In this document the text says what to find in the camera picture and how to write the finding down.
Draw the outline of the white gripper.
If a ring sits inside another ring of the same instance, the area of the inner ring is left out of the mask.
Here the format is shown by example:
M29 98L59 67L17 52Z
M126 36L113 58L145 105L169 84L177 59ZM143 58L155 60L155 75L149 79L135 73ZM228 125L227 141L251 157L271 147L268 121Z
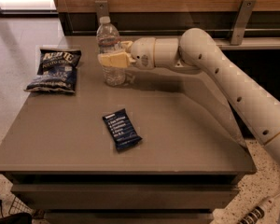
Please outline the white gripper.
M103 53L98 55L100 65L106 67L127 68L132 63L139 69L154 69L154 37L139 38L132 41L122 41L121 46L125 51L118 53Z

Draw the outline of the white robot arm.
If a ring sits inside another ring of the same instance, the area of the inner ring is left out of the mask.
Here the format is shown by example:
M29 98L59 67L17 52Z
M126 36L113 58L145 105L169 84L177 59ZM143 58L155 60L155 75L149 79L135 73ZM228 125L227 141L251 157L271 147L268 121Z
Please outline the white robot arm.
M204 71L214 80L250 132L280 165L280 102L231 62L204 30L191 28L179 38L145 37L122 41L98 35L98 61L114 68L167 68L177 73Z

